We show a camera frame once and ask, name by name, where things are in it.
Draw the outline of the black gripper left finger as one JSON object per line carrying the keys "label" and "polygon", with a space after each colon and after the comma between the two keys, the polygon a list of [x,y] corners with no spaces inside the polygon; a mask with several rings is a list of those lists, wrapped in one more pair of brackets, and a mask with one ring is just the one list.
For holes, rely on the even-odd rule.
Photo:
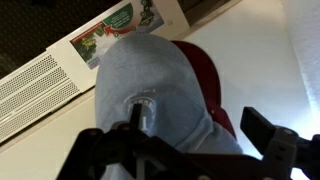
{"label": "black gripper left finger", "polygon": [[131,127],[135,127],[135,128],[139,127],[141,112],[142,112],[142,105],[134,104],[131,112],[131,117],[129,119]]}

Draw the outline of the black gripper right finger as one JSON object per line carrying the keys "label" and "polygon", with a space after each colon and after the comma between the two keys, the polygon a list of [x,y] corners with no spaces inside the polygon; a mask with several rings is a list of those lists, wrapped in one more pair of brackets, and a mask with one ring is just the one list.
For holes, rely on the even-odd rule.
{"label": "black gripper right finger", "polygon": [[292,167],[297,153],[298,134],[269,122],[253,107],[243,109],[240,128],[258,152],[271,165]]}

